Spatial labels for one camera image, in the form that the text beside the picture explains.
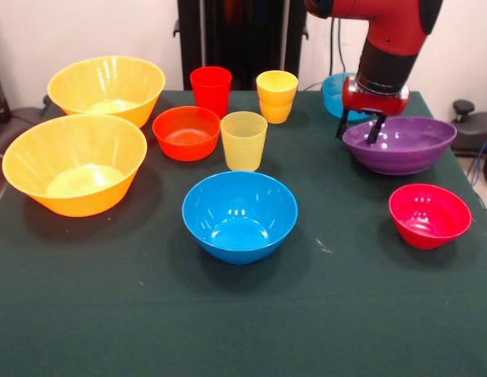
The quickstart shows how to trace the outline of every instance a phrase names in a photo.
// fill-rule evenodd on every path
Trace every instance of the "stacked yellow cups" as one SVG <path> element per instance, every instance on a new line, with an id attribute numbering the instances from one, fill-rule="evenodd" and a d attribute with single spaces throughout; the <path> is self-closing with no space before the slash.
<path id="1" fill-rule="evenodd" d="M 266 71 L 256 78 L 261 113 L 269 123 L 287 120 L 298 89 L 298 78 L 286 71 Z"/>

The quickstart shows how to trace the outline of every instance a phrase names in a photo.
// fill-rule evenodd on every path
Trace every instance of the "cable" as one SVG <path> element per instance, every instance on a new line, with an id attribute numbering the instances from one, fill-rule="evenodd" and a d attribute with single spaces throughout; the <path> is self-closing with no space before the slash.
<path id="1" fill-rule="evenodd" d="M 469 166 L 469 169 L 467 170 L 467 174 L 466 174 L 467 179 L 469 178 L 469 175 L 471 175 L 471 170 L 472 170 L 472 168 L 474 167 L 475 164 L 476 164 L 476 159 L 473 158 L 472 159 L 472 162 L 471 162 L 471 164 Z"/>
<path id="2" fill-rule="evenodd" d="M 28 119 L 22 118 L 21 116 L 18 116 L 18 115 L 15 115 L 15 114 L 12 114 L 12 115 L 11 115 L 11 117 L 12 117 L 12 118 L 17 118 L 17 119 L 19 119 L 19 120 L 23 120 L 24 122 L 29 123 L 29 124 L 31 124 L 32 126 L 36 126 L 36 125 L 37 125 L 37 123 L 34 123 L 34 122 L 32 122 L 31 120 L 28 120 Z"/>
<path id="3" fill-rule="evenodd" d="M 322 81 L 315 82 L 315 83 L 314 83 L 314 84 L 312 84 L 312 85 L 308 85 L 308 86 L 307 86 L 305 89 L 303 89 L 303 90 L 305 90 L 305 91 L 310 90 L 310 89 L 312 89 L 314 86 L 320 85 L 321 83 L 322 83 Z"/>
<path id="4" fill-rule="evenodd" d="M 329 75 L 332 75 L 332 70 L 334 66 L 334 44 L 335 44 L 335 19 L 331 18 L 331 56 L 330 56 L 330 63 L 329 63 Z"/>
<path id="5" fill-rule="evenodd" d="M 478 200 L 479 200 L 479 203 L 480 203 L 480 204 L 481 204 L 481 206 L 482 206 L 482 209 L 483 209 L 483 210 L 487 210 L 487 209 L 486 209 L 486 204 L 485 204 L 485 201 L 484 201 L 484 200 L 483 200 L 483 199 L 482 199 L 482 198 L 479 196 L 479 194 L 478 194 L 478 193 L 476 193 L 475 191 L 474 191 L 474 194 L 476 194 L 476 196 L 477 196 L 477 198 L 478 198 Z"/>
<path id="6" fill-rule="evenodd" d="M 482 159 L 482 155 L 485 153 L 486 149 L 487 149 L 487 138 L 486 138 L 486 141 L 481 148 L 481 151 L 479 151 L 478 157 L 476 159 L 477 168 L 476 168 L 476 172 L 475 172 L 474 176 L 472 177 L 472 181 L 471 181 L 472 186 L 475 186 L 476 183 L 478 183 L 478 181 L 479 181 L 479 176 L 481 175 L 481 159 Z"/>
<path id="7" fill-rule="evenodd" d="M 341 18 L 338 18 L 338 53 L 339 59 L 341 60 L 341 65 L 343 66 L 343 73 L 346 72 L 345 61 L 343 60 L 343 52 L 341 49 Z"/>

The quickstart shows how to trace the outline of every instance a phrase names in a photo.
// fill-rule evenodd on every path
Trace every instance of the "cup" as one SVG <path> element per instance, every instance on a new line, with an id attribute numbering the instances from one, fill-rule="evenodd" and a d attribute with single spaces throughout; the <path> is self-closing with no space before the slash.
<path id="1" fill-rule="evenodd" d="M 259 168 L 267 129 L 266 119 L 255 112 L 232 112 L 222 119 L 222 145 L 230 170 Z"/>
<path id="2" fill-rule="evenodd" d="M 256 78 L 261 113 L 269 123 L 287 120 L 298 89 L 298 78 L 286 71 L 266 71 Z"/>
<path id="3" fill-rule="evenodd" d="M 196 106 L 208 108 L 222 119 L 228 112 L 231 73 L 221 67 L 201 67 L 189 76 Z"/>

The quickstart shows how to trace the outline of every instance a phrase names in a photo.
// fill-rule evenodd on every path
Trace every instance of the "white wall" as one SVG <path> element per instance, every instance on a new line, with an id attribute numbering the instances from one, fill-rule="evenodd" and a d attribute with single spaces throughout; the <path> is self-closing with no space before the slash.
<path id="1" fill-rule="evenodd" d="M 310 39 L 303 40 L 299 88 L 328 75 L 330 21 L 309 16 Z M 342 50 L 347 69 L 356 71 L 367 34 L 364 21 L 342 22 Z M 335 72 L 341 71 L 337 58 Z M 452 102 L 465 97 L 487 111 L 487 0 L 445 0 L 408 82 L 422 92 L 438 119 L 450 120 Z"/>
<path id="2" fill-rule="evenodd" d="M 179 37 L 172 38 L 177 0 L 0 0 L 0 75 L 12 108 L 41 106 L 54 73 L 77 60 L 105 54 L 143 57 L 181 89 Z M 303 39 L 300 89 L 328 73 L 329 22 L 309 16 Z M 357 70 L 364 21 L 343 21 L 342 47 Z M 451 119 L 460 97 L 487 110 L 487 0 L 445 0 L 434 33 L 409 81 L 439 119 Z"/>
<path id="3" fill-rule="evenodd" d="M 11 108 L 42 107 L 49 79 L 76 61 L 131 55 L 182 88 L 177 0 L 0 0 L 0 77 Z"/>

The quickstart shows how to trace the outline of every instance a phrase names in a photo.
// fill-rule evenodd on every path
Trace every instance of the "orange bowl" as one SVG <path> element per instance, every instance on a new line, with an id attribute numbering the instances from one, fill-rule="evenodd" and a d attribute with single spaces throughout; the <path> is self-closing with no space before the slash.
<path id="1" fill-rule="evenodd" d="M 68 115 L 21 134 L 2 171 L 17 190 L 57 214 L 84 217 L 115 206 L 144 161 L 133 123 L 110 115 Z"/>
<path id="2" fill-rule="evenodd" d="M 206 108 L 179 106 L 162 112 L 152 124 L 159 147 L 171 159 L 197 161 L 216 148 L 221 120 Z"/>
<path id="3" fill-rule="evenodd" d="M 109 114 L 142 127 L 165 87 L 165 75 L 136 57 L 96 57 L 69 65 L 48 83 L 66 114 Z"/>

